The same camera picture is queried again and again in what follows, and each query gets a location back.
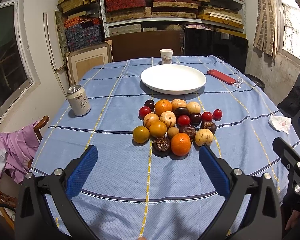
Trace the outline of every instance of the blue gripper pad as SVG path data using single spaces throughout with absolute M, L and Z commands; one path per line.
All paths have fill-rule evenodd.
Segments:
M 230 194 L 230 183 L 226 174 L 221 169 L 213 152 L 209 151 L 206 146 L 200 147 L 199 160 L 205 169 L 209 179 L 220 196 L 228 198 Z
M 82 158 L 67 180 L 66 195 L 68 199 L 79 194 L 83 184 L 86 182 L 98 160 L 98 149 L 94 145 L 87 150 L 86 155 Z

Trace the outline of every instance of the brown striped curtain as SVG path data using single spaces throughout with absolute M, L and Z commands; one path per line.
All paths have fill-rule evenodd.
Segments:
M 273 58 L 276 54 L 276 7 L 275 0 L 259 0 L 258 20 L 254 46 Z

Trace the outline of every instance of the pink clothing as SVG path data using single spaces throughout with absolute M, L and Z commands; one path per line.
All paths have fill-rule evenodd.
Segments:
M 13 133 L 0 133 L 0 177 L 6 169 L 16 183 L 23 181 L 29 171 L 28 162 L 34 158 L 39 141 L 30 124 Z

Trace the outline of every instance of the person's hand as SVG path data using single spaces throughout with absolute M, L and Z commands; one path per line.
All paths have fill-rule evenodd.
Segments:
M 290 228 L 293 228 L 296 225 L 296 223 L 298 222 L 299 216 L 300 216 L 300 212 L 294 210 L 292 212 L 291 217 L 289 218 L 286 228 L 284 230 L 286 231 L 286 230 L 289 230 Z

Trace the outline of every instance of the pile of fruit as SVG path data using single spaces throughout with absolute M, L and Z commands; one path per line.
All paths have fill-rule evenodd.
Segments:
M 186 155 L 190 151 L 192 141 L 197 146 L 209 146 L 216 131 L 212 119 L 220 120 L 222 112 L 219 109 L 213 114 L 200 112 L 201 107 L 197 102 L 187 103 L 182 99 L 169 102 L 162 99 L 154 104 L 153 100 L 147 100 L 145 106 L 139 110 L 143 126 L 133 130 L 133 140 L 142 144 L 151 136 L 154 137 L 152 148 L 159 156 L 168 156 L 171 152 L 178 156 Z M 196 131 L 195 126 L 200 124 L 200 130 Z

